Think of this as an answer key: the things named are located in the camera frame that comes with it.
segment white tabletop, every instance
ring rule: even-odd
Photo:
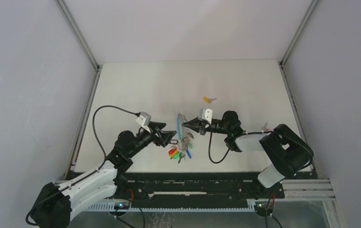
[[[202,97],[217,98],[211,104]],[[174,61],[105,63],[96,89],[83,141],[75,166],[84,172],[102,162],[102,151],[92,130],[92,115],[102,105],[116,105],[132,112],[144,111],[152,121],[167,123],[164,130],[176,130],[178,113],[188,120],[201,108],[213,109],[221,119],[227,110],[238,113],[242,128],[259,131],[278,124],[288,125],[299,135],[292,107],[276,60]],[[95,127],[107,153],[123,130],[137,132],[135,116],[106,108],[96,116]],[[192,159],[180,164],[170,160],[166,150],[151,144],[132,158],[128,172],[238,172],[262,171],[270,164],[264,151],[230,152],[220,164],[208,159],[209,133],[194,133]],[[227,147],[226,135],[214,134],[212,158],[218,161]]]

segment silver key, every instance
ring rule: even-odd
[[[182,158],[185,157],[185,154],[184,153],[180,153],[180,156],[179,156],[179,161],[177,162],[178,164],[180,164]]]

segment white wall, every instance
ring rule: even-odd
[[[66,0],[99,64],[281,60],[311,0]]]
[[[286,70],[318,168],[361,227],[361,1],[321,1]]]
[[[0,228],[64,173],[92,79],[54,1],[0,1]]]

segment metal frame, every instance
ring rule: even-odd
[[[68,6],[66,5],[64,0],[55,0],[57,6],[59,7],[59,9],[62,12],[62,15],[64,16],[64,18],[66,19],[70,29],[72,30],[74,36],[76,37],[78,43],[80,44],[80,46],[82,47],[84,53],[87,55],[87,58],[89,59],[90,63],[92,64],[92,66],[95,69],[95,79],[93,81],[93,84],[91,86],[90,92],[89,92],[89,96],[88,96],[88,100],[87,100],[87,104],[86,104],[86,108],[84,110],[84,114],[82,116],[82,121],[81,124],[78,128],[78,132],[77,132],[77,138],[75,141],[75,146],[73,149],[73,154],[72,154],[72,160],[69,164],[69,167],[71,167],[72,165],[75,165],[75,160],[76,157],[78,155],[79,152],[79,148],[81,146],[81,140],[83,138],[83,133],[85,130],[85,126],[86,126],[86,122],[88,119],[88,116],[90,114],[90,109],[91,109],[91,105],[93,102],[93,97],[95,95],[95,90],[98,84],[98,80],[99,80],[99,76],[101,73],[101,68],[98,65],[95,57],[93,56],[88,44],[85,41],[85,38],[83,37],[83,34],[81,33],[80,29],[78,28],[78,25],[76,24]],[[304,131],[304,127],[301,121],[301,118],[299,116],[299,111],[298,111],[298,107],[295,103],[294,100],[294,96],[293,96],[293,92],[291,90],[291,87],[289,85],[286,73],[284,71],[284,67],[285,64],[287,63],[295,45],[297,44],[297,42],[299,41],[305,27],[307,26],[307,23],[310,19],[310,17],[312,16],[314,10],[316,9],[318,3],[320,2],[320,0],[312,0],[309,8],[307,9],[305,16],[303,17],[298,29],[296,30],[291,42],[288,45],[288,48],[282,58],[282,60],[279,62],[279,67],[280,67],[280,71],[285,83],[285,87],[287,90],[287,94],[289,97],[289,100],[291,102],[292,105],[292,109],[293,109],[293,113],[299,128],[299,131],[301,133],[301,137],[302,139],[308,143],[308,138],[305,134]],[[71,172],[70,175],[70,170],[68,171],[69,174],[69,179],[73,177],[73,175],[75,176],[76,173]],[[316,173],[311,176],[311,177],[307,177],[308,179],[299,179],[299,180],[284,180],[282,183],[282,189],[281,189],[281,193],[284,195],[283,199],[277,198],[278,201],[307,201],[307,200],[315,200],[315,201],[322,201],[323,202],[323,206],[324,206],[324,210],[326,212],[326,216],[327,216],[327,220],[330,224],[330,228],[344,228],[345,224],[343,222],[343,219],[341,217],[338,205],[336,203],[336,199],[335,199],[335,195],[334,192],[332,190],[331,184],[329,182],[329,180],[319,180],[316,179],[317,175]],[[243,183],[247,184],[249,182],[251,182],[251,179],[249,180],[244,180]],[[175,194],[173,192],[161,192],[162,196],[166,195],[166,194]],[[246,203],[243,204],[245,207],[240,207],[240,208],[204,208],[204,209],[199,209],[199,208],[144,208],[143,210],[145,212],[190,212],[190,211],[199,211],[199,212],[254,212],[254,206],[256,205],[256,202],[259,201],[267,201],[268,199],[246,199]],[[114,209],[114,203],[111,204],[111,200],[110,199],[106,199],[103,201],[100,201],[92,206],[90,206],[87,211],[115,211]],[[127,211],[138,211],[137,208],[130,208]]]

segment gray floor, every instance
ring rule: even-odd
[[[329,228],[320,202],[277,202],[274,215],[284,228]],[[188,212],[188,213],[145,213],[146,228],[265,228],[264,218],[251,212]],[[142,227],[140,213],[128,213],[121,217],[126,222]],[[108,212],[83,212],[69,225],[69,228],[125,228]],[[269,228],[278,224],[269,218]]]

